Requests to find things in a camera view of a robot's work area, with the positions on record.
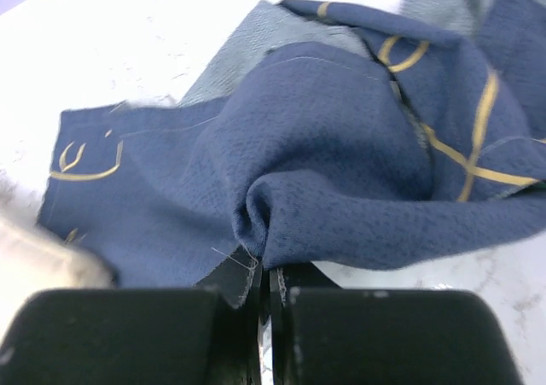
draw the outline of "blue cloth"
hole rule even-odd
[[[375,59],[287,44],[227,97],[65,112],[39,223],[125,287],[193,284],[239,243],[266,268],[385,270],[546,228],[542,6],[497,0],[472,43],[357,5],[282,5],[351,26]]]

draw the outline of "white marble surface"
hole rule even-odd
[[[0,207],[31,223],[59,112],[173,104],[258,0],[29,0],[0,17]],[[329,0],[396,11],[399,0]],[[546,382],[546,233],[399,271],[320,266],[347,287],[471,289],[502,322],[528,385]],[[264,383],[271,383],[264,339]]]

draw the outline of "blurry beige object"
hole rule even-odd
[[[0,213],[0,259],[0,343],[15,314],[37,292],[113,285],[112,273],[95,256],[5,213]]]

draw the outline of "folded fabric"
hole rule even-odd
[[[282,7],[261,3],[179,108],[63,113],[39,223],[77,229],[126,287],[193,284],[238,245],[266,268],[392,269],[546,227],[543,6],[495,0],[474,42]]]

